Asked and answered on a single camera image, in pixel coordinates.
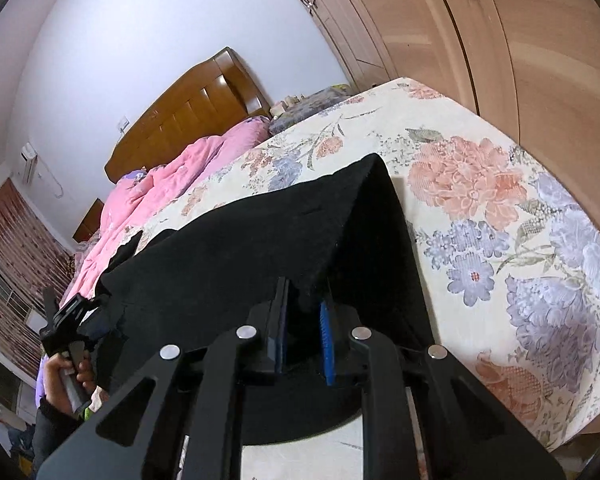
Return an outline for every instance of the human hand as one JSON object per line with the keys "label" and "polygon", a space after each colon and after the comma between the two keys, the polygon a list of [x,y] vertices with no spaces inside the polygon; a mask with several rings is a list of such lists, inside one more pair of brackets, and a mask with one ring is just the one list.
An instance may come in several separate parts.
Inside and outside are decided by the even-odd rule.
{"label": "human hand", "polygon": [[[71,402],[69,402],[66,390],[62,385],[60,374],[64,373],[64,370],[71,370],[72,368],[74,368],[74,364],[70,359],[66,359],[60,354],[56,354],[46,362],[43,375],[46,402],[51,404],[59,412],[69,416],[73,416],[74,412],[71,409]],[[86,350],[84,351],[83,361],[78,365],[77,373],[77,381],[81,383],[84,389],[91,395],[96,389],[96,385],[94,382],[93,368],[91,367],[91,357]]]}

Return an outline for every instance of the round metal screw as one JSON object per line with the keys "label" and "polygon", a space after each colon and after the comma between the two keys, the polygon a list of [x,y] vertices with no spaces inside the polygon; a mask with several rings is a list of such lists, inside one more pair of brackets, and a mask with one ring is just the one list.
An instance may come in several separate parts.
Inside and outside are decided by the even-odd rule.
{"label": "round metal screw", "polygon": [[364,341],[371,337],[371,330],[366,326],[357,326],[351,331],[351,335],[353,336],[353,339]]}
{"label": "round metal screw", "polygon": [[180,355],[180,347],[177,345],[166,345],[160,348],[160,357],[165,361],[171,361]]}
{"label": "round metal screw", "polygon": [[449,355],[449,352],[446,350],[445,347],[443,347],[442,345],[431,345],[428,349],[427,349],[427,353],[433,358],[433,359],[444,359],[446,356]]}
{"label": "round metal screw", "polygon": [[242,325],[238,330],[235,331],[235,335],[237,335],[240,339],[251,339],[255,337],[258,333],[256,327],[251,325]]}

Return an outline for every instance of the curtain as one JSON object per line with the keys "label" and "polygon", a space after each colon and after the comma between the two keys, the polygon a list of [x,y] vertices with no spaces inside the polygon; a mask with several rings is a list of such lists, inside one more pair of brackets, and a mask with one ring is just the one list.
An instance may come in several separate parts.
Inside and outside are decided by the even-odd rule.
{"label": "curtain", "polygon": [[52,237],[10,179],[0,188],[0,275],[14,298],[0,297],[0,350],[35,377],[39,339],[26,325],[29,307],[44,315],[42,289],[62,296],[72,278],[73,256]]}

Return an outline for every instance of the wooden wardrobe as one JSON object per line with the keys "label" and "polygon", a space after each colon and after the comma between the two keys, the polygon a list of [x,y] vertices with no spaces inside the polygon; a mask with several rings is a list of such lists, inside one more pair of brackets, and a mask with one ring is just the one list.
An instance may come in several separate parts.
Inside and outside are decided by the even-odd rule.
{"label": "wooden wardrobe", "polygon": [[600,229],[595,0],[301,0],[360,91],[408,76],[552,171]]}

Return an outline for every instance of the floral bedsheet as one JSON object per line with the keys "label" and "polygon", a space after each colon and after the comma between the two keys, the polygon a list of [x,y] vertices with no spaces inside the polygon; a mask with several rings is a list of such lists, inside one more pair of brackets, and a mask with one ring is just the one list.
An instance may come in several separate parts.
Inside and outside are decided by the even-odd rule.
{"label": "floral bedsheet", "polygon": [[[509,137],[414,80],[354,96],[247,152],[153,216],[139,250],[165,228],[373,152],[410,226],[436,338],[542,444],[559,446],[600,412],[600,233]],[[243,477],[306,478],[293,462],[321,456],[328,464],[312,478],[359,476],[362,425],[275,448],[279,462],[266,467],[270,447],[246,450]]]}

